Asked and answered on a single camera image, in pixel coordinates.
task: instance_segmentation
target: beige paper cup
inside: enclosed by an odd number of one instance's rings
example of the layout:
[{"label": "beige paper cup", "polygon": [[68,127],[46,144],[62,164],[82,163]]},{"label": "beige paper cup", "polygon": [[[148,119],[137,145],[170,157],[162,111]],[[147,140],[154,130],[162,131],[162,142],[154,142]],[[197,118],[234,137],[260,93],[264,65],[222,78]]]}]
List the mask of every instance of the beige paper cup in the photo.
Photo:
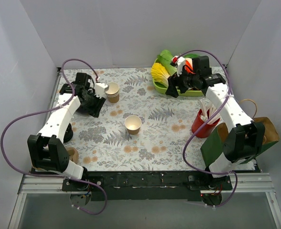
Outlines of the beige paper cup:
[{"label": "beige paper cup", "polygon": [[105,92],[110,103],[117,103],[119,101],[119,86],[115,82],[108,83],[108,90]]},{"label": "beige paper cup", "polygon": [[136,115],[130,115],[125,120],[125,127],[129,134],[136,135],[141,128],[141,119]]}]

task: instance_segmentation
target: green tray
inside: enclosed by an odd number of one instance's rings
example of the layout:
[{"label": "green tray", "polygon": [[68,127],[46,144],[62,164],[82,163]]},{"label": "green tray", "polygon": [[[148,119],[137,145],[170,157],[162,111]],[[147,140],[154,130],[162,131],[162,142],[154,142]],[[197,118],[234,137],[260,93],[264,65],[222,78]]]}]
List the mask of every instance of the green tray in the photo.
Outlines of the green tray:
[{"label": "green tray", "polygon": [[[157,81],[154,81],[153,79],[152,79],[152,81],[153,81],[153,85],[158,93],[161,93],[161,94],[166,93],[167,88],[163,84],[161,84]],[[203,93],[201,91],[187,90],[184,94],[181,94],[180,90],[177,90],[177,91],[178,91],[179,96],[192,96],[192,97],[203,96]]]}]

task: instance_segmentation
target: floral tablecloth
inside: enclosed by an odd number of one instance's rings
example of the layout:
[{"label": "floral tablecloth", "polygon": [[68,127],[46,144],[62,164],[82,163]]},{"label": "floral tablecloth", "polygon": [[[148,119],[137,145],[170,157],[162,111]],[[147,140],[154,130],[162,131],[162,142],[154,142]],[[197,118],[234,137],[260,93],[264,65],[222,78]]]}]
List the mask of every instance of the floral tablecloth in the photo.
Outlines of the floral tablecloth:
[{"label": "floral tablecloth", "polygon": [[[89,69],[65,70],[72,82],[77,72],[93,75]],[[222,73],[221,68],[213,72]],[[79,152],[79,164],[88,170],[191,170],[182,158],[183,147],[191,136],[191,124],[200,109],[201,97],[172,98],[158,93],[152,83],[150,68],[97,69],[100,81],[116,82],[120,100],[106,100],[99,118],[76,112],[71,120],[72,140],[65,146]],[[59,90],[65,83],[60,79]],[[124,120],[138,115],[142,120],[140,132],[129,135]],[[195,137],[187,148],[187,160],[198,168],[205,164],[200,147],[205,139]],[[238,169],[254,169],[253,163]]]}]

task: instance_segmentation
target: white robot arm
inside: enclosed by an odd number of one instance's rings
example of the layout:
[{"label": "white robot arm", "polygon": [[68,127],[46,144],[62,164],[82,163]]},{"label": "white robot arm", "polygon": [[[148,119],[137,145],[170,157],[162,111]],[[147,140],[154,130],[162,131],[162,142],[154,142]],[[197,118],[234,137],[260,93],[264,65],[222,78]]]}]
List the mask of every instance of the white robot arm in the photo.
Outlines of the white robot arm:
[{"label": "white robot arm", "polygon": [[[228,85],[220,74],[212,74],[207,56],[189,59],[175,56],[172,59],[177,73],[168,78],[167,95],[178,96],[177,87],[181,93],[188,88],[201,89],[203,94],[218,109],[228,96]],[[255,123],[230,96],[220,114],[227,125],[229,135],[223,145],[223,153],[210,164],[210,172],[228,172],[246,159],[256,156],[262,145],[265,127],[263,123]]]},{"label": "white robot arm", "polygon": [[[28,148],[34,167],[82,179],[85,168],[69,160],[63,143],[73,136],[69,122],[76,110],[82,108],[90,115],[98,117],[105,101],[102,96],[108,89],[108,85],[96,83],[94,88],[91,88],[89,79],[89,75],[77,73],[76,81],[72,83],[76,91],[73,99],[67,105],[54,111],[37,135],[29,136]],[[57,106],[67,101],[72,96],[71,92],[70,86],[64,84]]]}]

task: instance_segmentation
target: red cup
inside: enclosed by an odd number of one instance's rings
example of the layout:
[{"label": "red cup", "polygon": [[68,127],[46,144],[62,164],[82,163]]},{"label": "red cup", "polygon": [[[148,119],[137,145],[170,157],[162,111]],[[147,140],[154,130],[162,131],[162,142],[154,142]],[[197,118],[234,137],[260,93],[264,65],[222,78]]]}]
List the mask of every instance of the red cup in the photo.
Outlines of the red cup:
[{"label": "red cup", "polygon": [[[202,119],[200,118],[200,115],[202,114],[202,110],[200,109],[200,111],[197,114],[196,119],[194,120],[194,123],[192,125],[192,132],[196,132],[197,129],[199,129],[199,127],[204,123],[202,121]],[[213,129],[215,128],[215,126],[218,124],[218,122],[220,121],[220,118],[217,119],[213,124],[206,124],[197,134],[196,136],[199,138],[206,138],[208,137],[211,132],[213,131]]]}]

